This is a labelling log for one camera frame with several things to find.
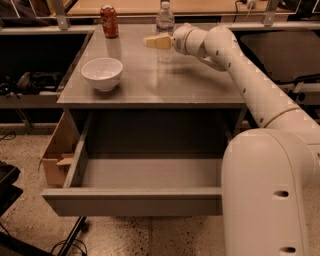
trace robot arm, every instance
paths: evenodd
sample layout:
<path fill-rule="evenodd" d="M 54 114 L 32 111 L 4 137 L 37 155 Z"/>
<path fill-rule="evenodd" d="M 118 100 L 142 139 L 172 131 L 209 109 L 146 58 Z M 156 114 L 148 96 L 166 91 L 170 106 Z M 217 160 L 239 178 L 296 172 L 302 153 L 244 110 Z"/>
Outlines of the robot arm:
<path fill-rule="evenodd" d="M 228 28 L 185 24 L 170 40 L 177 52 L 227 71 L 263 128 L 238 135 L 224 154 L 226 255 L 309 256 L 302 190 L 320 183 L 319 125 L 243 54 Z"/>

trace gray table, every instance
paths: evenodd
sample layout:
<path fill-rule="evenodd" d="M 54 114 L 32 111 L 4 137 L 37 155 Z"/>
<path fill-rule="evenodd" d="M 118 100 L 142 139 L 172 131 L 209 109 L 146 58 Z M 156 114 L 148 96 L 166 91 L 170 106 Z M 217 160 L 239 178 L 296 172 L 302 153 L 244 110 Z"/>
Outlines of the gray table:
<path fill-rule="evenodd" d="M 62 216 L 221 214 L 222 155 L 245 103 L 227 73 L 194 57 L 159 63 L 142 42 L 154 25 L 119 29 L 106 39 L 96 27 L 58 100 L 81 136 L 63 188 L 44 198 Z M 124 65 L 111 92 L 80 72 L 104 56 Z"/>

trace yellow object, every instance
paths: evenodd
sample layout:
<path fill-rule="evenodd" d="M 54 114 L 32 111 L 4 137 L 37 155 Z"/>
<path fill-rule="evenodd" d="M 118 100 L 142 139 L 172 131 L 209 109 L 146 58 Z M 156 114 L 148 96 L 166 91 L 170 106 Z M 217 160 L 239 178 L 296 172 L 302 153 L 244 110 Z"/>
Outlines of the yellow object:
<path fill-rule="evenodd" d="M 169 50 L 173 44 L 173 39 L 168 34 L 159 34 L 144 38 L 143 43 L 148 48 Z"/>

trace bottle cap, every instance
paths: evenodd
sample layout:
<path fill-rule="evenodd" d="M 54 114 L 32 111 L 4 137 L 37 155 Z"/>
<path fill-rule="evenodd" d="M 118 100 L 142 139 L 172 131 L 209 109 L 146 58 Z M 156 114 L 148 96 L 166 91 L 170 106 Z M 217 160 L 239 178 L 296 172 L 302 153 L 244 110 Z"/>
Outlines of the bottle cap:
<path fill-rule="evenodd" d="M 169 8 L 170 7 L 170 2 L 168 2 L 168 1 L 161 2 L 161 7 L 162 8 Z"/>

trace white bowl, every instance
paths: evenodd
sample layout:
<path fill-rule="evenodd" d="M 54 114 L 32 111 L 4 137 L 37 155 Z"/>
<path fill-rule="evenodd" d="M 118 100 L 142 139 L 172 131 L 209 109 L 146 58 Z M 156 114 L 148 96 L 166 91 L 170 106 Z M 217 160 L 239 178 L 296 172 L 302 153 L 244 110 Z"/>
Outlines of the white bowl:
<path fill-rule="evenodd" d="M 98 58 L 87 62 L 82 75 L 96 89 L 110 91 L 119 84 L 123 65 L 113 58 Z"/>

